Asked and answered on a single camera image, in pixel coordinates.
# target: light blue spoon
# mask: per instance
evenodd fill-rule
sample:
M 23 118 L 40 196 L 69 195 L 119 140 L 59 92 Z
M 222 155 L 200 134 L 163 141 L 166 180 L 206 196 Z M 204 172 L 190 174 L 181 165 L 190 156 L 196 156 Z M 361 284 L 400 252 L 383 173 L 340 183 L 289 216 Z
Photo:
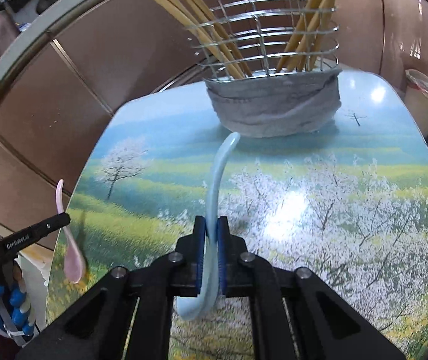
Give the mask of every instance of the light blue spoon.
M 212 183 L 206 196 L 206 226 L 207 235 L 204 252 L 204 268 L 200 294 L 197 298 L 177 298 L 177 312 L 184 320 L 192 320 L 209 312 L 215 304 L 219 293 L 219 266 L 217 263 L 217 211 L 219 205 L 219 188 L 225 165 L 229 155 L 237 146 L 241 135 L 238 132 L 230 134 L 214 158 L 212 165 Z

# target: hand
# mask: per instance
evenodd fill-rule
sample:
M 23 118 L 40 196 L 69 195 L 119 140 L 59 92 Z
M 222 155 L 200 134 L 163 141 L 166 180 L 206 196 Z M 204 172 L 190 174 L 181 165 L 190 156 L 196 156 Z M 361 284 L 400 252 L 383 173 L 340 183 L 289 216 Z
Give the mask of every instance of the hand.
M 0 297 L 2 297 L 4 291 L 4 286 L 0 286 Z M 12 322 L 19 330 L 23 331 L 24 335 L 32 336 L 34 333 L 35 313 L 30 304 L 30 298 L 26 293 L 26 283 L 22 278 L 22 271 L 16 263 L 14 263 L 14 285 L 11 289 L 9 302 L 13 307 L 13 312 L 11 314 Z M 1 315 L 0 335 L 9 337 Z

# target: brown tile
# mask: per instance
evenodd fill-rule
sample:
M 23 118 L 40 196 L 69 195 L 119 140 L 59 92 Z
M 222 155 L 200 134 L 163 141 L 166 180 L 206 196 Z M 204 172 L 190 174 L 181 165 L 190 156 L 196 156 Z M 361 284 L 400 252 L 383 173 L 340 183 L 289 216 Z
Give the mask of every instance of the brown tile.
M 18 231 L 56 213 L 55 188 L 0 147 L 0 224 Z M 53 249 L 56 239 L 39 244 Z
M 383 52 L 382 0 L 336 0 L 332 20 L 339 24 L 333 36 L 339 42 L 339 62 L 379 74 Z
M 381 75 L 405 89 L 405 73 L 414 68 L 428 76 L 428 2 L 384 0 L 385 48 Z
M 216 0 L 205 0 L 210 6 Z M 58 37 L 82 75 L 113 109 L 147 95 L 204 58 L 193 36 L 152 0 L 107 0 Z
M 48 45 L 26 67 L 0 106 L 0 136 L 72 191 L 107 112 Z

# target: metal wire basket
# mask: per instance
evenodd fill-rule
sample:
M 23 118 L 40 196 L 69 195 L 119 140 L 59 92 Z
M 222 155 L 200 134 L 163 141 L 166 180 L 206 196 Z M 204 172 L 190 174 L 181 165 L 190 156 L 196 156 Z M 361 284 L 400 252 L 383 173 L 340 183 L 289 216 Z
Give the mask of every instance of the metal wire basket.
M 339 26 L 330 21 L 326 29 L 315 31 L 297 31 L 296 24 L 301 16 L 306 22 L 306 14 L 320 15 L 322 21 L 323 14 L 332 14 L 335 8 L 307 9 L 308 0 L 218 0 L 219 6 L 212 8 L 214 15 L 218 19 L 201 23 L 196 28 L 204 28 L 212 33 L 214 24 L 218 23 L 226 27 L 229 40 L 221 40 L 212 43 L 200 43 L 196 46 L 202 49 L 206 59 L 199 63 L 203 67 L 212 70 L 210 80 L 233 81 L 235 80 L 228 72 L 226 65 L 229 63 L 245 62 L 252 71 L 252 76 L 258 78 L 268 76 L 278 76 L 299 72 L 328 71 L 338 65 L 335 51 L 339 48 L 338 42 L 332 34 L 339 29 Z M 284 52 L 289 38 L 292 34 L 307 36 L 323 35 L 323 43 L 319 51 L 311 50 L 308 45 L 305 52 Z M 208 47 L 217 47 L 221 44 L 234 43 L 242 53 L 242 59 L 234 61 L 219 61 L 211 55 Z M 302 68 L 288 72 L 285 68 L 276 72 L 276 64 L 283 56 L 303 55 L 306 56 Z M 316 58 L 315 67 L 312 67 L 311 59 Z

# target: gray cloth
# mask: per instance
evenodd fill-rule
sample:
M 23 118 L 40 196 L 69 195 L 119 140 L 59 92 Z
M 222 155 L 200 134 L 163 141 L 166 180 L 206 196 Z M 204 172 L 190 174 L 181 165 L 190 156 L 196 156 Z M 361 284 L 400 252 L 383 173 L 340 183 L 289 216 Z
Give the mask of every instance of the gray cloth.
M 204 80 L 220 122 L 254 138 L 313 132 L 341 106 L 340 69 L 235 81 Z

